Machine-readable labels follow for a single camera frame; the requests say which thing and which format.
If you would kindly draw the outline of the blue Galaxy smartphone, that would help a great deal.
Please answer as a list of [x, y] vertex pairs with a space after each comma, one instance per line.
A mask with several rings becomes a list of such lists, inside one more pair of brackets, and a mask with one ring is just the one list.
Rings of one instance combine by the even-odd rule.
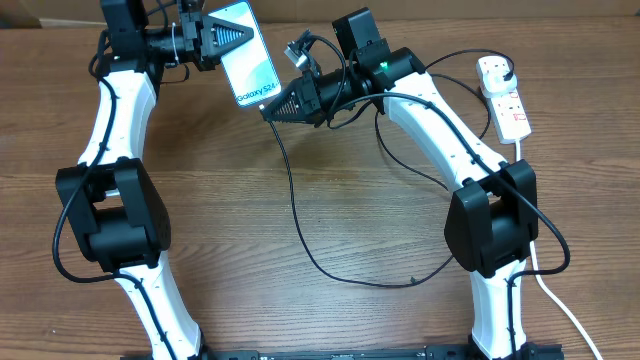
[[214, 10], [209, 16], [250, 27], [254, 36], [221, 58], [236, 103], [248, 107], [281, 92], [281, 84], [248, 1]]

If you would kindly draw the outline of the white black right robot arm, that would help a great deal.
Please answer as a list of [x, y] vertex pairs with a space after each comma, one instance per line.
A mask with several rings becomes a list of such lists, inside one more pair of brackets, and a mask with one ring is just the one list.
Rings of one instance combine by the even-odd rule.
[[538, 236], [536, 177], [524, 161], [485, 145], [444, 101], [410, 49], [391, 50], [369, 9], [332, 24], [341, 66], [318, 72], [310, 55], [320, 38], [305, 32], [287, 52], [302, 74], [263, 107], [265, 121], [320, 126], [360, 102], [387, 114], [432, 162], [451, 194], [444, 236], [469, 272], [474, 305], [471, 356], [531, 359], [519, 285]]

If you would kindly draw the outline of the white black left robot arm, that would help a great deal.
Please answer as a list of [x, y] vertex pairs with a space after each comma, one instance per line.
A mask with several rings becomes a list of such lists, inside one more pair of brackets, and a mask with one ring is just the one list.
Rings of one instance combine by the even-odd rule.
[[55, 179], [63, 205], [52, 240], [56, 269], [75, 283], [118, 283], [152, 359], [212, 356], [172, 275], [168, 210], [142, 162], [163, 73], [188, 63], [212, 70], [258, 37], [255, 19], [224, 20], [202, 7], [180, 1], [180, 23], [152, 29], [142, 2], [102, 2], [107, 27], [88, 65], [101, 95], [93, 133], [78, 163]]

